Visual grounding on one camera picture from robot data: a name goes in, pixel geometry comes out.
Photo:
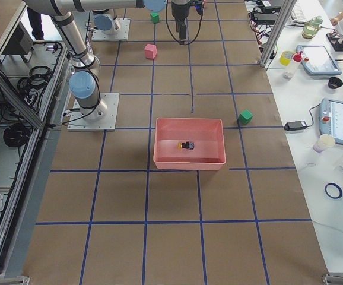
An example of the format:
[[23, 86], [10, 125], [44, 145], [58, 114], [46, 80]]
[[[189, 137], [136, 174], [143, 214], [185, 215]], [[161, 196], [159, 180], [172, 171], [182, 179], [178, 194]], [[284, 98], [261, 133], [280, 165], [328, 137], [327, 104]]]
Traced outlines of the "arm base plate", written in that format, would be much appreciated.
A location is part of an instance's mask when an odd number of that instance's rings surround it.
[[116, 126], [117, 110], [119, 106], [119, 93], [101, 93], [100, 103], [95, 110], [80, 108], [77, 99], [74, 99], [73, 108], [67, 129], [69, 131], [114, 131]]
[[94, 17], [93, 41], [120, 41], [127, 40], [129, 36], [129, 18], [116, 18], [96, 15]]

